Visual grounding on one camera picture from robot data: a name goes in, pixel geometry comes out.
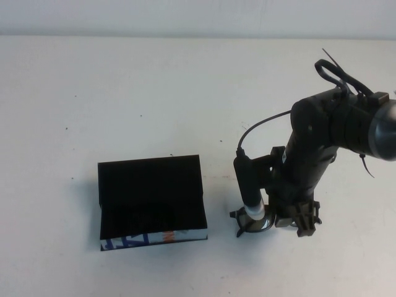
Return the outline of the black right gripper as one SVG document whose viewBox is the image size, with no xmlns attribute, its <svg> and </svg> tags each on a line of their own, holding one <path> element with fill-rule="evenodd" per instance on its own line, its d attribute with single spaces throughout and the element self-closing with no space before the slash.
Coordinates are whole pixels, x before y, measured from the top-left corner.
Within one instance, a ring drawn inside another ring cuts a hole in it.
<svg viewBox="0 0 396 297">
<path fill-rule="evenodd" d="M 299 187 L 293 183 L 273 181 L 267 186 L 269 205 L 276 213 L 275 227 L 286 228 L 297 225 L 299 238 L 312 236 L 316 231 L 316 185 Z M 289 214 L 289 206 L 295 204 L 294 219 Z"/>
</svg>

